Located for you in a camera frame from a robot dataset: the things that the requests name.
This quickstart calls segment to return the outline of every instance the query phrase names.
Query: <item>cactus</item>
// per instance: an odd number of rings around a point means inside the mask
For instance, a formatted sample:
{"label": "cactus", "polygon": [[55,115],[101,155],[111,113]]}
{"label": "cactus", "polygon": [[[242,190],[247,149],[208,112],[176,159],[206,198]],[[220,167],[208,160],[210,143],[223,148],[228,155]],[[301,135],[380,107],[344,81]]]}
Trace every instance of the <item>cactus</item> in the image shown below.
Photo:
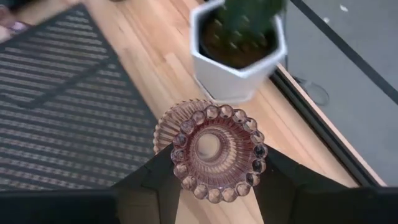
{"label": "cactus", "polygon": [[286,0],[226,0],[216,11],[212,42],[229,50],[242,50],[248,44],[266,47],[271,19],[285,6]]}

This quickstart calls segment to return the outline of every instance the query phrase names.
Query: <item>white hexagonal pot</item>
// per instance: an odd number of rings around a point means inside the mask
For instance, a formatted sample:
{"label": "white hexagonal pot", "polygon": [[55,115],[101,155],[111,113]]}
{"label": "white hexagonal pot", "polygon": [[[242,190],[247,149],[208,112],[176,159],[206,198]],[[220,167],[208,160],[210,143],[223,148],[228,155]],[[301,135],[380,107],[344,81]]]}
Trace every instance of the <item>white hexagonal pot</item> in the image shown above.
{"label": "white hexagonal pot", "polygon": [[191,54],[195,68],[195,80],[215,103],[236,104],[250,100],[256,88],[270,76],[277,64],[287,54],[282,20],[275,16],[276,49],[258,62],[242,69],[235,69],[214,61],[200,53],[200,28],[206,15],[222,6],[224,0],[213,0],[195,8],[191,19]]}

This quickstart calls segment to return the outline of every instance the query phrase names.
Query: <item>gray rug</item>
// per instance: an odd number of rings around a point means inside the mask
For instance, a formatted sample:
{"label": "gray rug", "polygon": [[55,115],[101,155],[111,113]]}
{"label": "gray rug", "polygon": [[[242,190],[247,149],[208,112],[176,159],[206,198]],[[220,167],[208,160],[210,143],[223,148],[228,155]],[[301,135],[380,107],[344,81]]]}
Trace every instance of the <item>gray rug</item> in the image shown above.
{"label": "gray rug", "polygon": [[0,190],[109,187],[155,125],[84,5],[0,45]]}

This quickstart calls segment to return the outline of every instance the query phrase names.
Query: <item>pink glass candle holder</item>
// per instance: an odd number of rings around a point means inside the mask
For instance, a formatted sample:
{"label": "pink glass candle holder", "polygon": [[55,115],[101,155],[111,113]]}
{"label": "pink glass candle holder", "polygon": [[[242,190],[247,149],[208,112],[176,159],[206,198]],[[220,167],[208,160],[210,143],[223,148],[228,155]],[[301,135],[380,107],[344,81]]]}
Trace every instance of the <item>pink glass candle holder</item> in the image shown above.
{"label": "pink glass candle holder", "polygon": [[211,203],[247,195],[266,169],[267,148],[256,121],[243,110],[211,103],[181,113],[190,117],[175,122],[171,158],[182,187]]}

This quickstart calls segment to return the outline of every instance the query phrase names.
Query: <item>light wood floor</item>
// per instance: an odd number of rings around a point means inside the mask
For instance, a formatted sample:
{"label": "light wood floor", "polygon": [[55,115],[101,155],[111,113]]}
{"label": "light wood floor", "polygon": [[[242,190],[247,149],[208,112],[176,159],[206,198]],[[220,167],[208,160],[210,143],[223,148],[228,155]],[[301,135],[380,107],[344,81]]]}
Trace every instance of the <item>light wood floor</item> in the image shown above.
{"label": "light wood floor", "polygon": [[[200,0],[81,1],[156,117],[179,101],[204,98],[192,78],[189,51],[189,13]],[[18,17],[36,24],[76,2],[80,1],[41,0],[26,7]],[[252,101],[238,107],[257,120],[267,144],[329,178],[356,186],[272,82],[264,82]],[[183,191],[177,223],[250,224],[262,223],[262,219],[253,192],[234,203],[213,205]]]}

